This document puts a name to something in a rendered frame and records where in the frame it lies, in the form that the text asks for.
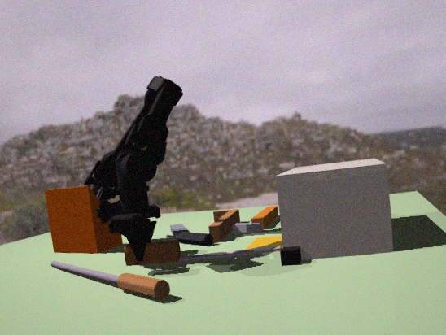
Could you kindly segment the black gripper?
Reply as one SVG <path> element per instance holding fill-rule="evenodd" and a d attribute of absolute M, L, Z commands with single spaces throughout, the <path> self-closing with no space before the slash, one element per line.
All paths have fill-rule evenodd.
<path fill-rule="evenodd" d="M 160 208 L 148 205 L 145 183 L 118 184 L 116 195 L 119 195 L 122 211 L 114 215 L 108 222 L 109 233 L 120 233 L 125 236 L 138 262 L 142 262 L 146 244 L 151 243 L 156 221 L 148 218 L 160 218 Z"/>

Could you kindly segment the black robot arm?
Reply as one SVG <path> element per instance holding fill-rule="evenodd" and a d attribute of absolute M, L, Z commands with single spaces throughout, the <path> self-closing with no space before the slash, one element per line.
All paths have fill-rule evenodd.
<path fill-rule="evenodd" d="M 164 161 L 168 144 L 166 123 L 183 93 L 180 86 L 162 76 L 155 76 L 147 89 L 143 108 L 115 150 L 98 160 L 85 179 L 84 185 L 101 201 L 96 211 L 102 224 L 122 211 L 120 200 L 112 204 L 108 201 L 116 197 L 118 184 L 148 182 L 155 176 L 157 165 Z"/>

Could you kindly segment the grey rod with brown handle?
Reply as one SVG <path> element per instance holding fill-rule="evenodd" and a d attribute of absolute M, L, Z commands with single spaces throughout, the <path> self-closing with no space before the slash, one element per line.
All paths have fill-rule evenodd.
<path fill-rule="evenodd" d="M 67 272 L 81 274 L 90 278 L 102 281 L 109 281 L 112 284 L 117 284 L 119 288 L 124 291 L 148 298 L 163 300 L 164 298 L 168 297 L 168 294 L 170 292 L 170 285 L 167 281 L 150 278 L 148 276 L 140 276 L 130 273 L 121 273 L 120 276 L 115 276 L 106 274 L 105 272 L 89 270 L 57 261 L 52 261 L 51 266 L 54 268 L 63 269 Z"/>

